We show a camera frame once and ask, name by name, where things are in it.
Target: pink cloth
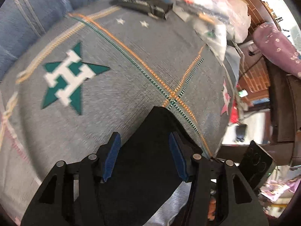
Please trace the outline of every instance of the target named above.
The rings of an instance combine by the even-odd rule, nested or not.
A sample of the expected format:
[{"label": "pink cloth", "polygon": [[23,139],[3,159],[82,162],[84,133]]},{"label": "pink cloth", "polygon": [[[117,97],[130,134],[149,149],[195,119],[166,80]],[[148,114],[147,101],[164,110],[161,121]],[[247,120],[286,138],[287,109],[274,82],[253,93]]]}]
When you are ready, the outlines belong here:
[{"label": "pink cloth", "polygon": [[265,22],[258,26],[253,41],[273,64],[301,79],[301,55],[275,24]]}]

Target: light blue fabric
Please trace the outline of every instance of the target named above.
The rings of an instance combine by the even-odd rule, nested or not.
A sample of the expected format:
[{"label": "light blue fabric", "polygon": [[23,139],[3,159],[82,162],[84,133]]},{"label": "light blue fabric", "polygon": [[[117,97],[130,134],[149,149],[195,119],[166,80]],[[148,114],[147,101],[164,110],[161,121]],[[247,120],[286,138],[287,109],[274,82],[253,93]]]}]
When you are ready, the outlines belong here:
[{"label": "light blue fabric", "polygon": [[6,0],[0,8],[0,80],[66,13],[94,0]]}]

